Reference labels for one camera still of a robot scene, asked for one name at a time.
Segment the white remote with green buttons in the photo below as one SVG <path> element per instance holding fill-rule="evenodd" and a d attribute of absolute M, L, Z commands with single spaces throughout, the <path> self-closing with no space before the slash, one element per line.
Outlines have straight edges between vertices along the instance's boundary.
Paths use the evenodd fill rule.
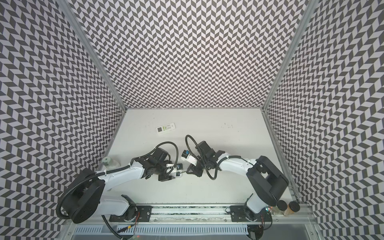
<path fill-rule="evenodd" d="M 174 131 L 175 129 L 176 129 L 175 123 L 170 123 L 170 124 L 162 125 L 160 127 L 156 127 L 156 131 L 158 134 Z"/>

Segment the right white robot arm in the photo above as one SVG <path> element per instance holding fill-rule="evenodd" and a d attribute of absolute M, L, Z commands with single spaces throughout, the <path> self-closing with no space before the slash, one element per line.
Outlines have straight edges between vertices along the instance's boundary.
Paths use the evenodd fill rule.
<path fill-rule="evenodd" d="M 255 192 L 243 205 L 241 219 L 252 222 L 265 220 L 267 208 L 277 206 L 289 186 L 288 178 L 265 156 L 260 156 L 258 159 L 244 159 L 225 151 L 216 152 L 207 142 L 197 143 L 190 135 L 186 135 L 185 142 L 187 150 L 182 156 L 192 157 L 197 161 L 196 164 L 190 164 L 187 174 L 201 177 L 206 173 L 214 181 L 222 171 L 248 179 Z"/>

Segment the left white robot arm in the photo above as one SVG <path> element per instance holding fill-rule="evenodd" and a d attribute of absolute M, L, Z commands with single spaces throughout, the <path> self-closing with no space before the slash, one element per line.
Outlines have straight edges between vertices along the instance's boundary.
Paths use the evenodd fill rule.
<path fill-rule="evenodd" d="M 75 224 L 94 216 L 121 217 L 124 221 L 135 221 L 139 210 L 128 196 L 109 196 L 108 191 L 129 181 L 149 179 L 153 175 L 160 182 L 181 176 L 183 164 L 158 144 L 149 153 L 133 158 L 124 167 L 94 172 L 82 170 L 59 197 L 55 212 L 57 217 L 71 220 Z"/>

